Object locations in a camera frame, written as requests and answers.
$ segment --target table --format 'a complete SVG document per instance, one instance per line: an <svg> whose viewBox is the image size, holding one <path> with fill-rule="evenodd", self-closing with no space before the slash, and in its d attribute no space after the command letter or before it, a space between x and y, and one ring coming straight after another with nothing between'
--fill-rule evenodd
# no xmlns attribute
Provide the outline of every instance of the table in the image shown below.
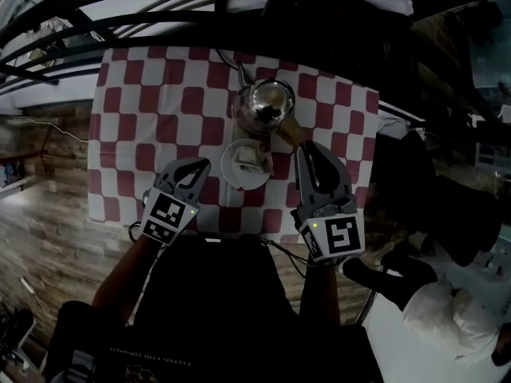
<svg viewBox="0 0 511 383"><path fill-rule="evenodd" d="M252 76L273 76L295 90L306 139L340 157L359 207L366 200L378 125L378 93L347 79L278 59L225 51ZM289 214L299 202L291 146L271 138L274 174L256 190L231 188L220 157L232 142L230 105L238 76L214 49L137 47L105 52L89 138L89 216L126 227L141 219L143 193L170 161L202 156L212 168L189 230L259 234L295 243Z"/></svg>

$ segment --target black cable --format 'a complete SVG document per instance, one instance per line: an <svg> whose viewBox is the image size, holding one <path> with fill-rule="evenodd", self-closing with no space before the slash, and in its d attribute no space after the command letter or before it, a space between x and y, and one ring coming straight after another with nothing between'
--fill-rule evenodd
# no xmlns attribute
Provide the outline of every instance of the black cable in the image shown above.
<svg viewBox="0 0 511 383"><path fill-rule="evenodd" d="M261 243L263 244L270 244L272 245L273 247L275 247L277 250L279 251L282 251L285 255L287 255L289 258L294 258L294 259L298 259L302 264L306 265L307 267L336 267L339 265L340 263L340 260L339 259L336 259L334 263L330 263L330 264L327 264L327 263L324 263L324 264L314 264L314 263L309 263L307 259L305 259L304 257L300 257L298 255L295 255L293 254L292 252L290 252L289 250L287 250L286 248L280 246L279 244L277 244L275 241L271 241L271 240L266 240L266 239L259 239L261 241Z"/></svg>
<svg viewBox="0 0 511 383"><path fill-rule="evenodd" d="M128 227L128 233L129 233L129 239L132 240L132 242L136 243L137 240L135 239L135 237L133 237L133 228L140 228L142 222L141 221L136 221L135 223L133 223L131 226ZM161 247L160 247L160 250L163 250L167 247L167 244L161 244Z"/></svg>
<svg viewBox="0 0 511 383"><path fill-rule="evenodd" d="M305 278L305 275L304 275L304 274L303 274L303 272L302 272L302 271L301 271L301 270L300 270L300 269L296 266L296 263L295 263L295 261L293 260L293 258L292 258L290 255L288 255L288 257L289 257L289 259L291 260L291 264L293 264L293 266L296 268L296 270L298 271L298 273L299 273L300 275L302 275L302 277L303 277L303 278Z"/></svg>
<svg viewBox="0 0 511 383"><path fill-rule="evenodd" d="M133 237L133 228L139 228L141 226L142 222L141 221L136 221L135 223L133 223L131 226L129 226L128 228L128 233L129 233L129 239L132 240L134 243L137 241L135 239L135 237Z"/></svg>
<svg viewBox="0 0 511 383"><path fill-rule="evenodd" d="M220 57L220 60L222 60L223 62L225 62L227 65L229 65L232 69L234 70L238 70L233 64L231 64L229 61L227 61L224 57L224 55L220 52L219 49L215 49L216 50L216 53L218 54L218 56Z"/></svg>

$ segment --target wire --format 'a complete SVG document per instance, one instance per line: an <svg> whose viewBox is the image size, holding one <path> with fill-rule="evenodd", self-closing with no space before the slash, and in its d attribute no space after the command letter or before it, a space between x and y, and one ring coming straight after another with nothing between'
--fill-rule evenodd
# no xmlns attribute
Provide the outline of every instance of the wire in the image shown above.
<svg viewBox="0 0 511 383"><path fill-rule="evenodd" d="M234 70L238 70L233 64L231 64L229 61L227 61L224 57L224 55L220 52L219 49L215 49L216 50L216 53L218 54L218 56L220 57L220 60L222 60L223 62L225 62L227 65L229 65L232 69Z"/></svg>
<svg viewBox="0 0 511 383"><path fill-rule="evenodd" d="M51 126L53 126L54 128L56 128L58 131L60 131L61 133L65 133L66 135L69 135L71 137L73 137L74 139L76 140L79 140L80 142L84 143L84 144L88 144L89 141L88 140L85 140L85 139L80 139L79 137L75 136L74 134L72 133L69 133L69 132L66 132L66 131L63 131L62 129L60 129L57 125L55 124L52 124L51 122L40 122L38 120L33 120L27 116L14 116L14 115L10 115L11 117L13 118L25 118L25 119L28 119L29 121L31 122L34 122L35 124L49 124Z"/></svg>
<svg viewBox="0 0 511 383"><path fill-rule="evenodd" d="M298 273L300 275L302 275L303 278L305 278L305 274L296 266L296 263L295 261L293 260L293 258L291 256L289 256L289 259L291 261L291 264L293 264L293 266L296 268L296 270L298 271Z"/></svg>
<svg viewBox="0 0 511 383"><path fill-rule="evenodd" d="M275 247L277 250L279 251L282 251L285 255L287 255L289 258L294 258L294 259L297 259L299 262L301 262L302 264L306 265L307 267L316 267L316 268L323 268L323 267L336 267L339 265L340 263L340 259L336 259L334 263L325 263L325 264L314 264L314 263L309 263L308 262L308 259L305 259L304 257L300 257L299 255L295 255L293 254L292 252L290 252L289 250L287 250L286 248L280 246L279 244L277 244L275 241L271 241L269 239L258 239L261 243L263 244L266 244L266 245L272 245L273 247Z"/></svg>
<svg viewBox="0 0 511 383"><path fill-rule="evenodd" d="M128 233L129 233L129 239L132 240L134 243L137 242L137 240L135 239L135 237L133 237L133 228L139 228L141 226L142 222L141 221L136 221L135 223L133 223L131 226L129 226L128 228Z"/></svg>
<svg viewBox="0 0 511 383"><path fill-rule="evenodd" d="M275 241L271 241L269 239L261 239L261 238L257 238L262 244L268 246L268 245L271 245L273 247L275 247L277 250L279 251L282 251L285 255L287 255L287 257L289 258L289 260L291 261L291 264L293 264L293 267L298 271L298 273L300 275L302 275L302 277L306 278L305 275L303 274L303 272L297 267L296 263L295 263L295 259L303 264L305 267L315 267L315 268L324 268L324 267L336 267L339 265L339 263L341 262L340 259L336 259L334 263L325 263L325 264L314 264L314 263L309 263L308 262L308 259L305 259L304 257L300 257L299 255L296 255L296 254L293 254L292 252L290 252L288 249L280 246L279 244L277 244Z"/></svg>
<svg viewBox="0 0 511 383"><path fill-rule="evenodd" d="M50 308L46 305L46 303L42 299L40 299L37 294L34 294L34 297L38 301L38 304L41 306L42 310L44 310L48 314Z"/></svg>
<svg viewBox="0 0 511 383"><path fill-rule="evenodd" d="M140 228L141 224L142 224L141 221L136 221L135 223L133 223L131 226L128 227L129 239L132 240L133 243L136 243L138 240L138 239L135 239L135 237L133 237L133 228ZM167 247L167 244L162 243L160 250L164 250L166 247Z"/></svg>

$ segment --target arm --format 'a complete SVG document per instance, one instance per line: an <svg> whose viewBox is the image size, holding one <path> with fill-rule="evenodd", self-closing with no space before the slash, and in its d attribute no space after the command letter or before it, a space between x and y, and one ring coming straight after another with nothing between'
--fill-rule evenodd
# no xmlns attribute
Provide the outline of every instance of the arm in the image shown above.
<svg viewBox="0 0 511 383"><path fill-rule="evenodd" d="M101 284L94 295L93 306L107 310L116 321L125 325L137 304L159 246L158 242L141 235Z"/></svg>
<svg viewBox="0 0 511 383"><path fill-rule="evenodd" d="M308 267L300 303L300 317L323 326L339 326L339 299L335 267Z"/></svg>

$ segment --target wood laminate floor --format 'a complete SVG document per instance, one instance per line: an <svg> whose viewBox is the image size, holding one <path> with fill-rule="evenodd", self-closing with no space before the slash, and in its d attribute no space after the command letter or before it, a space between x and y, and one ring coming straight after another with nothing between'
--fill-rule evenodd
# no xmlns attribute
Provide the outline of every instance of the wood laminate floor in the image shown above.
<svg viewBox="0 0 511 383"><path fill-rule="evenodd" d="M87 138L90 105L28 109L25 114L51 121L76 136ZM3 136L7 139L0 137L0 155L38 150L47 129L43 124L1 117L0 132L6 133ZM88 221L87 144L52 129L46 149L52 154L76 159L45 158L47 172L39 160L27 160L27 171L35 175L33 185L0 200L0 296L11 309L28 307L35 313L38 324L33 336L45 345L50 341L62 303L69 300L90 303L101 282L131 245L127 229ZM368 247L375 249L383 245L393 230L390 222L368 219ZM307 256L305 246L287 247ZM271 252L287 297L298 310L303 279L286 255L276 249ZM365 259L374 265L371 253ZM37 291L49 307L48 313L23 287L21 277ZM338 289L341 320L352 323L369 291L342 275L338 276Z"/></svg>

